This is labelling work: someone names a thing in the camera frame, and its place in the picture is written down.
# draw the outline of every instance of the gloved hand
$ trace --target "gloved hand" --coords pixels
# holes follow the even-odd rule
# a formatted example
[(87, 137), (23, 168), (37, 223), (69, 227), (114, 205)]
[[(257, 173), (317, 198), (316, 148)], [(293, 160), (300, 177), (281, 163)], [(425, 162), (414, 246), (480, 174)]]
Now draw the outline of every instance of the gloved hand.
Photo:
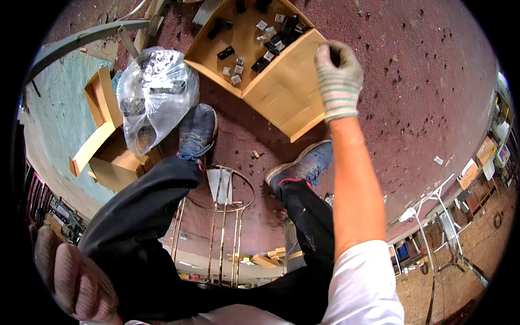
[(118, 296), (108, 276), (48, 226), (38, 231), (34, 262), (45, 286), (67, 314), (89, 324), (123, 324), (116, 311)]
[[(331, 60), (337, 57), (339, 66)], [(341, 42), (321, 44), (314, 58), (320, 82), (321, 99), (325, 108), (325, 121), (357, 116), (359, 92), (363, 84), (363, 68), (352, 49)]]

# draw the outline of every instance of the white sleeve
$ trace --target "white sleeve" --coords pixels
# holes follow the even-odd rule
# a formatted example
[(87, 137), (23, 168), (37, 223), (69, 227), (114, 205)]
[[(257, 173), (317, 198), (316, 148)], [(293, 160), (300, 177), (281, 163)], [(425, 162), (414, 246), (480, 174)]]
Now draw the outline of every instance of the white sleeve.
[(322, 324), (404, 324), (388, 245), (357, 244), (337, 259)]

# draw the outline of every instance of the white t-shirt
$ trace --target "white t-shirt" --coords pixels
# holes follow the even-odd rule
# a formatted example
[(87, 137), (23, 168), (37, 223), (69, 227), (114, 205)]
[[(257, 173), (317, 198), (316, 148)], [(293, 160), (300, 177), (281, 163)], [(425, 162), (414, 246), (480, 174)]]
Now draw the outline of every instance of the white t-shirt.
[[(404, 324), (405, 311), (395, 292), (395, 275), (388, 245), (371, 240), (343, 253), (334, 265), (329, 306), (322, 324)], [(228, 325), (244, 323), (289, 325), (261, 309), (232, 305), (168, 325)], [(126, 325), (146, 324), (130, 321)]]

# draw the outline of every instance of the sneaker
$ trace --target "sneaker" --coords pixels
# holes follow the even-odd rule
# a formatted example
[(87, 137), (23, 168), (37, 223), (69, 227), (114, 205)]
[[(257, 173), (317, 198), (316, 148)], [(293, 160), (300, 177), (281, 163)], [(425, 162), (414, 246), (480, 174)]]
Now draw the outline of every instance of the sneaker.
[(217, 134), (217, 114), (206, 104), (190, 109), (179, 123), (179, 151), (176, 157), (194, 161), (204, 171), (204, 154), (213, 146)]
[(332, 159), (332, 141), (317, 142), (305, 148), (295, 161), (271, 169), (265, 175), (265, 182), (275, 193), (286, 180), (305, 180), (310, 185), (318, 185), (321, 174)]

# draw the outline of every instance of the brick wall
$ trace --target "brick wall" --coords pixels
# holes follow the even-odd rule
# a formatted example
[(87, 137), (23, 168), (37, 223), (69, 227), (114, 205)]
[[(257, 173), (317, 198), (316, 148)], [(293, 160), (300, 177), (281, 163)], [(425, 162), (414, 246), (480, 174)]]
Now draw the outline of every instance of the brick wall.
[[(497, 181), (497, 187), (498, 191), (485, 205), (485, 214), (476, 215), (472, 224), (460, 234), (464, 256), (482, 269), (489, 278), (492, 278), (497, 269), (507, 243), (516, 200), (514, 186), (506, 189)], [(493, 217), (496, 212), (501, 211), (504, 212), (502, 225), (496, 229), (493, 225)], [(465, 218), (461, 212), (455, 211), (454, 214), (457, 223), (464, 226)], [(428, 227), (426, 239), (433, 252), (440, 245), (440, 231), (437, 225)], [(451, 255), (447, 249), (441, 249), (433, 256), (436, 268), (447, 264), (450, 259)], [(475, 274), (462, 262), (459, 264), (464, 268), (465, 273), (455, 267), (448, 267), (441, 274), (437, 274), (432, 323), (449, 317), (471, 299), (478, 300), (484, 292), (484, 286)], [(431, 270), (427, 275), (423, 275), (416, 269), (410, 271), (407, 276), (396, 278), (397, 295), (405, 309), (405, 324), (424, 324), (430, 304), (432, 281)]]

